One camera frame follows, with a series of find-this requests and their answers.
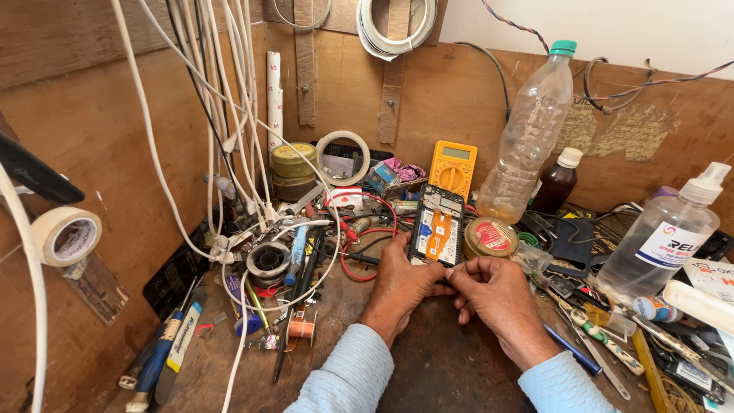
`white bottle cap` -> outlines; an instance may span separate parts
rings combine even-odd
[[[561,156],[558,157],[558,165],[564,168],[576,168],[583,155],[584,153],[576,148],[563,148]]]
[[[680,196],[710,205],[724,190],[722,181],[731,168],[723,163],[712,162],[698,178],[691,178],[683,185]]]

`man's left hand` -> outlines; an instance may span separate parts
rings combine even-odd
[[[401,232],[382,249],[377,267],[374,289],[360,324],[375,330],[390,348],[395,337],[408,324],[410,313],[421,300],[435,295],[453,295],[456,290],[436,284],[446,274],[438,262],[430,265],[411,265],[403,252],[412,232]]]

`pink cloth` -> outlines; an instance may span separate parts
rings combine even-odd
[[[390,158],[383,161],[390,169],[394,170],[403,182],[415,181],[424,178],[426,171],[420,166],[407,164],[401,166],[401,160],[398,158]]]

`plastic bag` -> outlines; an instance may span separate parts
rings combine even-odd
[[[530,275],[533,271],[542,273],[551,264],[552,259],[552,255],[527,244],[525,241],[520,241],[517,252],[512,257],[512,261],[520,264],[523,272],[527,275]]]

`wooden workbench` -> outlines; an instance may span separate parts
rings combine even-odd
[[[379,251],[379,246],[372,248],[371,255],[379,256]],[[374,273],[372,266],[369,270],[356,262],[349,266],[359,276]],[[321,299],[308,310],[307,317],[319,312],[313,348],[309,348],[307,340],[299,341],[297,348],[287,353],[276,384],[272,383],[276,352],[245,350],[232,392],[231,412],[282,412],[298,398],[309,372],[321,367],[346,328],[357,320],[373,282],[353,281],[344,275],[338,263],[335,268],[334,274],[324,281],[324,288],[319,290]],[[215,276],[218,275],[209,273],[205,278],[209,297],[199,324],[211,323],[212,317],[222,311],[232,317],[222,287],[214,282]],[[544,320],[572,342],[550,300],[536,295],[536,302]],[[275,316],[270,313],[269,319]],[[502,352],[495,335],[478,317],[466,326],[459,326],[457,318],[453,298],[430,298],[415,309],[408,327],[393,345],[395,371],[378,412],[534,411],[517,385],[520,369]],[[159,412],[221,410],[239,342],[231,323],[231,319],[220,323],[207,342],[194,337],[173,394]],[[634,354],[631,345],[620,345]],[[644,378],[636,378],[619,363],[613,364],[614,357],[609,351],[601,345],[597,348],[632,395],[631,401],[622,399],[601,374],[594,382],[607,399],[622,412],[654,412],[649,393],[637,387],[638,383],[647,385]],[[563,383],[548,386],[560,389]],[[131,397],[132,392],[121,390],[107,411],[123,412],[124,402]]]

